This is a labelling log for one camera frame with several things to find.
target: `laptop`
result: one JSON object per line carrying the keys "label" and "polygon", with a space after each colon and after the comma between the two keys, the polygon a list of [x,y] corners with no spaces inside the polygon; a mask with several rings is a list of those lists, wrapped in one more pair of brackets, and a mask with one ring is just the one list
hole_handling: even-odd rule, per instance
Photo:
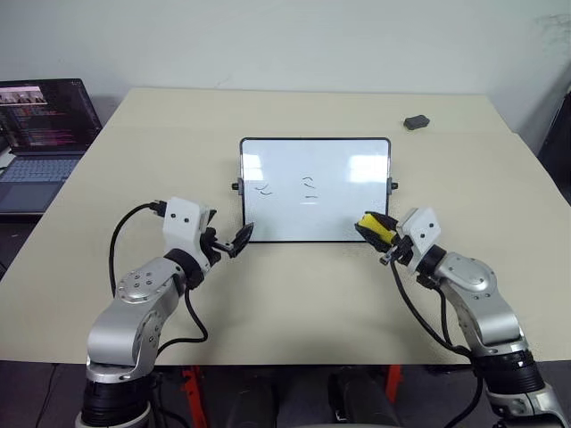
{"label": "laptop", "polygon": [[43,214],[101,129],[81,79],[0,82],[0,216]]}

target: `laptop screen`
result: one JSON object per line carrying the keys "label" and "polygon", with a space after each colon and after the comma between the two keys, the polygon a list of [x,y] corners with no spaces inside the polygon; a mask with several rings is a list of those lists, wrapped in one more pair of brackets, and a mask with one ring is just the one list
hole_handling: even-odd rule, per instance
{"label": "laptop screen", "polygon": [[101,128],[78,78],[0,82],[0,136],[14,153],[84,152]]}

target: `black eraser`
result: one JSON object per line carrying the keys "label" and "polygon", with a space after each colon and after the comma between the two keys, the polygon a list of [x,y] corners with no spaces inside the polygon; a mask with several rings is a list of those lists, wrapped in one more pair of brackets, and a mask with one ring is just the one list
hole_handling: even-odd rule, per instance
{"label": "black eraser", "polygon": [[408,130],[412,131],[414,129],[425,128],[430,123],[430,119],[424,114],[419,114],[413,118],[406,118],[404,120],[404,126]]}

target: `yellow object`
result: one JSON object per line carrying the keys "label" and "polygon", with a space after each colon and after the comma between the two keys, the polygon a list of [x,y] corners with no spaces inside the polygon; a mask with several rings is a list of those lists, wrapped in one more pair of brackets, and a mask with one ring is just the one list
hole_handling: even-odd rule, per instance
{"label": "yellow object", "polygon": [[390,244],[393,240],[394,233],[381,225],[371,214],[365,214],[357,224],[375,232],[384,243]]}

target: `laptop keyboard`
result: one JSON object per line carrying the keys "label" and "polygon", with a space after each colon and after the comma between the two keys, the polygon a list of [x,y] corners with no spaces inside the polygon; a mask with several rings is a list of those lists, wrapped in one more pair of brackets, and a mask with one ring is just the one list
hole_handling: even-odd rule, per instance
{"label": "laptop keyboard", "polygon": [[79,159],[15,159],[0,175],[0,183],[64,181],[78,162]]}

